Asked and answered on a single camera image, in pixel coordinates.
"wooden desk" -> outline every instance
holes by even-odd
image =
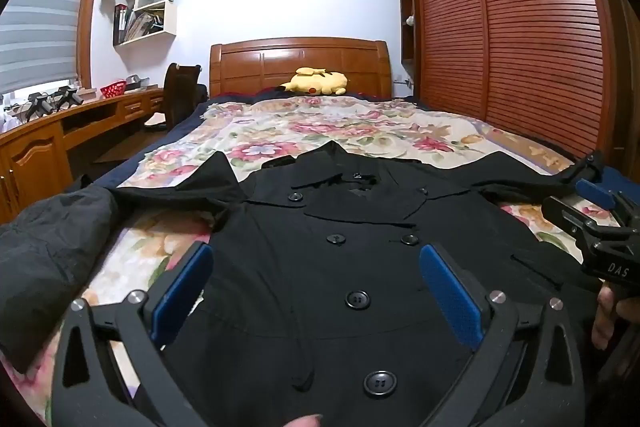
[[[0,134],[0,223],[71,184],[68,150],[161,108],[162,89],[147,89],[85,102]]]

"pikachu plush toy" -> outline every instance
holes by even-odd
[[[328,73],[327,70],[300,68],[290,82],[282,84],[280,90],[297,91],[305,94],[344,94],[347,92],[347,77],[342,73]]]

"metal screw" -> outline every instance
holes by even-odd
[[[127,301],[131,304],[138,304],[145,299],[145,293],[142,290],[133,290],[127,295]]]
[[[559,312],[562,308],[564,308],[564,304],[558,297],[551,297],[551,300],[549,301],[549,306],[551,306],[557,312]]]
[[[76,299],[71,303],[71,309],[75,312],[79,312],[84,308],[84,301],[82,299]]]
[[[507,300],[507,295],[505,295],[504,292],[501,292],[500,290],[494,290],[489,293],[489,298],[491,299],[491,302],[502,304]]]

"wooden window frame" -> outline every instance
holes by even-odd
[[[91,87],[91,22],[94,0],[80,0],[76,33],[76,71],[82,87]]]

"wooden wardrobe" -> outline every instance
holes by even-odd
[[[411,2],[402,56],[431,108],[622,166],[634,105],[624,0]]]

